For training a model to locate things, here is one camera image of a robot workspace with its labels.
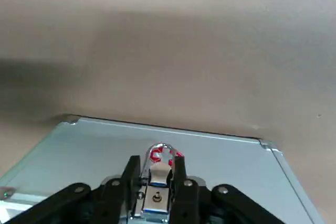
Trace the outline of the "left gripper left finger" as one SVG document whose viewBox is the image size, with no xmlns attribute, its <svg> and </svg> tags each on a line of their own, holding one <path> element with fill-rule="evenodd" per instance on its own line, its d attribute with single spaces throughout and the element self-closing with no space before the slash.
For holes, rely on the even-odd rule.
<svg viewBox="0 0 336 224">
<path fill-rule="evenodd" d="M 132 155 L 120 178 L 96 189 L 74 183 L 30 207 L 7 223 L 119 223 L 139 185 L 140 156 Z"/>
</svg>

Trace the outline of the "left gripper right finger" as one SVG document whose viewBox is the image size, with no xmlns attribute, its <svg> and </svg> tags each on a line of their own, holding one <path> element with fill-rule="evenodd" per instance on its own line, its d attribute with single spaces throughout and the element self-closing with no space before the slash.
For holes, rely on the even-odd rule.
<svg viewBox="0 0 336 224">
<path fill-rule="evenodd" d="M 173 162 L 173 199 L 169 223 L 283 223 L 236 187 L 209 190 L 187 178 L 184 157 Z"/>
</svg>

